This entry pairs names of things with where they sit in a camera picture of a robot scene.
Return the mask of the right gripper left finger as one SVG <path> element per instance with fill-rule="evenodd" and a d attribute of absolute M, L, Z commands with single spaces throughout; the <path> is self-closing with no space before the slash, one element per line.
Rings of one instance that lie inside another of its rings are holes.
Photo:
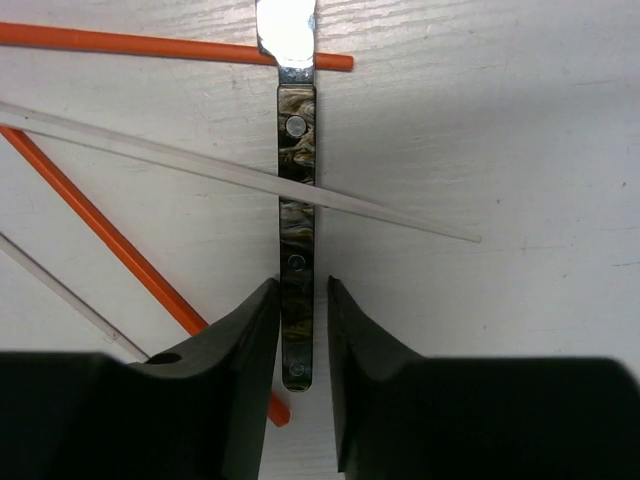
<path fill-rule="evenodd" d="M 126 364 L 103 353 L 1 357 L 5 479 L 254 479 L 279 331 L 269 279 L 201 333 Z"/>

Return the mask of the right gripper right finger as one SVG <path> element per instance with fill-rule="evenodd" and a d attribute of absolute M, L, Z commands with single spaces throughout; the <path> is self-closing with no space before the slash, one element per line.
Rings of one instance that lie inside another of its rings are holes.
<path fill-rule="evenodd" d="M 639 385 L 602 357 L 424 357 L 330 278 L 337 466 L 348 479 L 635 479 Z"/>

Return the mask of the knife with brown marbled handle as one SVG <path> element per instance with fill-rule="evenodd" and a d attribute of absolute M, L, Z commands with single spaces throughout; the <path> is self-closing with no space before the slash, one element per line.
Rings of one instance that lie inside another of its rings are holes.
<path fill-rule="evenodd" d="M 278 176 L 313 186 L 316 180 L 314 1 L 261 0 L 256 31 L 261 53 L 278 69 Z M 282 382 L 305 392 L 313 379 L 315 206 L 279 199 Z"/>

